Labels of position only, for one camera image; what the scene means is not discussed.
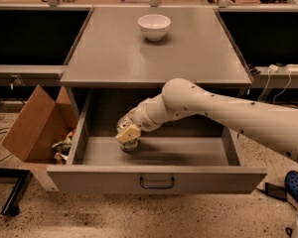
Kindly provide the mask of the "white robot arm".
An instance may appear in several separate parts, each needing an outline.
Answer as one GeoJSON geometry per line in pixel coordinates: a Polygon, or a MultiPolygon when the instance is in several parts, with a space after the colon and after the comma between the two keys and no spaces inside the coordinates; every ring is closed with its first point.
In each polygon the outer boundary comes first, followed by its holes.
{"type": "Polygon", "coordinates": [[[143,132],[203,115],[298,163],[298,109],[228,97],[174,78],[162,92],[140,102],[117,123],[116,140],[134,149],[143,132]]]}

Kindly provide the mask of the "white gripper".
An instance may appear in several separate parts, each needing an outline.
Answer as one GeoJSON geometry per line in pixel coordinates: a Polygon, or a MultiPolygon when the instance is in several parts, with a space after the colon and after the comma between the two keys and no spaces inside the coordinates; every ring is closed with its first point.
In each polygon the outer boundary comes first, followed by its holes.
{"type": "Polygon", "coordinates": [[[115,138],[125,144],[141,136],[141,130],[151,132],[162,126],[165,118],[165,105],[162,100],[147,98],[121,117],[116,125],[115,138]]]}

